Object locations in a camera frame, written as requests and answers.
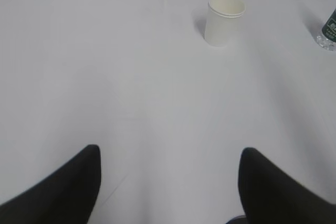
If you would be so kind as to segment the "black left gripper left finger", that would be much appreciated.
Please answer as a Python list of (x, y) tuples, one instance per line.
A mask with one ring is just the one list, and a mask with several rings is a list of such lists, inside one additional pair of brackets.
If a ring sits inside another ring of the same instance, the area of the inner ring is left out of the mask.
[(32, 188), (1, 205), (1, 223), (88, 223), (101, 186), (101, 153), (87, 145)]

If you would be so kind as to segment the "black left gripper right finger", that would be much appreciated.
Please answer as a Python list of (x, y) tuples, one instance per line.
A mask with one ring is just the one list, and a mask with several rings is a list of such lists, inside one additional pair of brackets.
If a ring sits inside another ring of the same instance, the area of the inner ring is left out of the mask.
[(248, 223), (335, 223), (335, 206), (288, 176), (255, 148), (242, 151), (238, 191)]

